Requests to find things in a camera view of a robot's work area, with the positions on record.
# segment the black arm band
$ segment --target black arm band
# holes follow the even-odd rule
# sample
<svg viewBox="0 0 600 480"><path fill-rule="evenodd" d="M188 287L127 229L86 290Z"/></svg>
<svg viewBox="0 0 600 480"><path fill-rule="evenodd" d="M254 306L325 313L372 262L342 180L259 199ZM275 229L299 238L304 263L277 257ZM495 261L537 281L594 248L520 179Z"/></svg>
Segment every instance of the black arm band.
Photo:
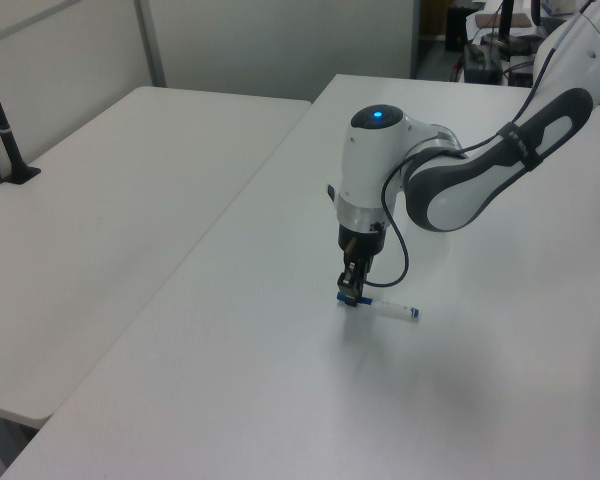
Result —
<svg viewBox="0 0 600 480"><path fill-rule="evenodd" d="M531 171L542 163L542 158L531 145L527 134L515 123L507 123L498 131L507 146L515 153L527 171Z"/></svg>

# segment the black stand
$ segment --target black stand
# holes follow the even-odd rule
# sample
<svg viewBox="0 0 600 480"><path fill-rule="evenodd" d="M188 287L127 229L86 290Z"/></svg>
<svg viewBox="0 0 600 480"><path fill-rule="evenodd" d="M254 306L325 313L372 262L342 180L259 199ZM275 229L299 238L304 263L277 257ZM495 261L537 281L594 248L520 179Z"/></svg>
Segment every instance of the black stand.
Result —
<svg viewBox="0 0 600 480"><path fill-rule="evenodd" d="M498 47L500 53L507 57L507 60L512 56L531 54L529 42L510 35L511 19L513 18L513 4L514 0L504 0L502 2L502 14L500 15L498 33L485 35L481 40L483 45L493 45L494 47Z"/></svg>
<svg viewBox="0 0 600 480"><path fill-rule="evenodd" d="M22 155L20 155L20 150L18 149L18 144L16 143L16 139L11 132L11 126L7 121L7 116L4 113L4 109L2 108L2 104L0 103L0 138L2 139L2 144L4 145L5 150L7 151L7 155L9 155L9 160L11 161L11 175L7 176L4 181L8 183L15 183L16 185L22 185L27 182L31 178L35 177L40 173L39 168L30 167L24 160L22 160Z"/></svg>

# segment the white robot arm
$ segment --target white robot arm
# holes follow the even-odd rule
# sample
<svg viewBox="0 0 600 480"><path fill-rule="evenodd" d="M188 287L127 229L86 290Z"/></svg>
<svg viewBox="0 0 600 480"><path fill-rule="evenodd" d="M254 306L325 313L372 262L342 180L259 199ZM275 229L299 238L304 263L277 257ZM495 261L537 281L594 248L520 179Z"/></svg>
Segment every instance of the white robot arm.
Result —
<svg viewBox="0 0 600 480"><path fill-rule="evenodd" d="M338 193L345 269L338 280L356 305L384 245L397 193L421 228L448 232L473 221L505 188L573 137L600 103L600 0L556 30L536 56L536 83L509 124L467 157L455 135L396 107L375 105L351 120ZM396 282L402 280L408 268Z"/></svg>

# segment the white desk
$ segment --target white desk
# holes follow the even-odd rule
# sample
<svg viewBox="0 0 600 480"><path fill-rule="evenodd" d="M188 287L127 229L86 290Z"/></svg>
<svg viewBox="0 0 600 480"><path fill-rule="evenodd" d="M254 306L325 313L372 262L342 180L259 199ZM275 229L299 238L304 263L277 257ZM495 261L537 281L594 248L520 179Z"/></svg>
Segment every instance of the white desk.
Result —
<svg viewBox="0 0 600 480"><path fill-rule="evenodd" d="M308 107L141 88L0 186L0 416L57 410Z"/></svg>
<svg viewBox="0 0 600 480"><path fill-rule="evenodd" d="M470 144L526 94L336 77L4 479L600 479L600 108L471 226L398 211L419 325L335 301L350 117Z"/></svg>

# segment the table surface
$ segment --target table surface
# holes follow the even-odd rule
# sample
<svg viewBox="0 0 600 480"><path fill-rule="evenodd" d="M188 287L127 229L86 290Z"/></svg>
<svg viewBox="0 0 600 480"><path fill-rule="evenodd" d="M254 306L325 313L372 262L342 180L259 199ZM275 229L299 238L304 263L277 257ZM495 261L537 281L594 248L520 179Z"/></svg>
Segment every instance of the table surface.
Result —
<svg viewBox="0 0 600 480"><path fill-rule="evenodd" d="M0 186L0 416L58 409L308 107L140 88Z"/></svg>
<svg viewBox="0 0 600 480"><path fill-rule="evenodd" d="M600 479L600 108L462 230L397 208L367 292L418 325L335 301L351 116L468 145L526 94L336 77L4 479Z"/></svg>

